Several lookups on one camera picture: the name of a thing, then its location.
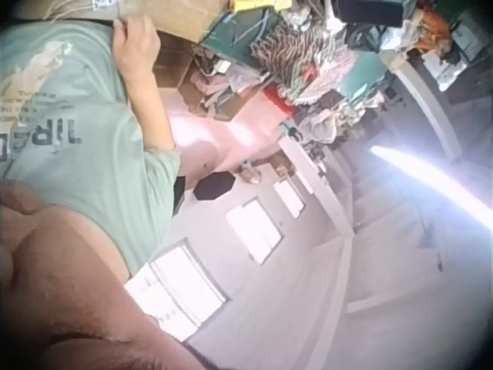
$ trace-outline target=hand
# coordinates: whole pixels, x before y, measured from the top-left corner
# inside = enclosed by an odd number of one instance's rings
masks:
[[[125,83],[153,77],[161,41],[151,19],[146,15],[116,19],[113,30],[113,58]]]

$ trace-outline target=man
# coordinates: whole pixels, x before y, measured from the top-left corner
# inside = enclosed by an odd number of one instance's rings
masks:
[[[2,33],[2,334],[26,368],[203,368],[123,287],[172,215],[158,51],[147,17]]]
[[[125,283],[163,242],[179,156],[148,17],[2,34],[0,176],[27,183]]]

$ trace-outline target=orange cloth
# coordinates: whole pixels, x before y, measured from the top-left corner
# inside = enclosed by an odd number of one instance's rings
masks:
[[[432,11],[424,11],[420,27],[423,29],[420,31],[420,39],[414,44],[415,48],[422,52],[435,50],[439,56],[451,51],[450,26],[441,15]]]

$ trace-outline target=window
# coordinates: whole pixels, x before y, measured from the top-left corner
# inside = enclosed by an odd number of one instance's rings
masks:
[[[305,189],[307,189],[307,192],[311,195],[314,193],[314,190],[311,188],[310,184],[308,183],[308,180],[303,176],[303,174],[300,171],[296,171],[296,176],[298,176],[298,179],[300,179],[300,182],[303,184]]]
[[[232,209],[226,214],[226,219],[259,264],[269,257],[282,239],[258,200]]]
[[[183,241],[144,266],[126,284],[141,309],[180,341],[226,302]]]
[[[288,180],[274,184],[274,189],[294,218],[298,218],[305,205]]]

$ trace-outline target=paper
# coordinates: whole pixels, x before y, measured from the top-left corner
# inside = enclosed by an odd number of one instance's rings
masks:
[[[118,4],[119,0],[92,0],[94,10],[106,9]]]

